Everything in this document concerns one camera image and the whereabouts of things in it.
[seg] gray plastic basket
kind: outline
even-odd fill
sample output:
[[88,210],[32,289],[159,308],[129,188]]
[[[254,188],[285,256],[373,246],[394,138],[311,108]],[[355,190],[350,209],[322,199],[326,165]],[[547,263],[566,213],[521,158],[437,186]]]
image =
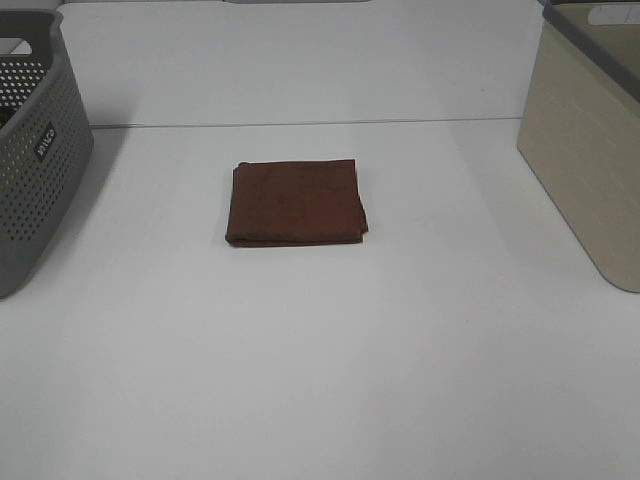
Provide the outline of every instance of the gray plastic basket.
[[0,297],[38,261],[93,149],[61,21],[55,11],[0,10],[0,37],[31,46],[0,56]]

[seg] folded towel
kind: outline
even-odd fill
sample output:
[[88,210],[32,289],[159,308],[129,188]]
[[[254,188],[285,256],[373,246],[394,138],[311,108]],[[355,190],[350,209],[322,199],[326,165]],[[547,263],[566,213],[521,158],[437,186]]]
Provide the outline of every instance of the folded towel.
[[368,230],[355,160],[241,163],[226,239],[235,247],[360,243]]

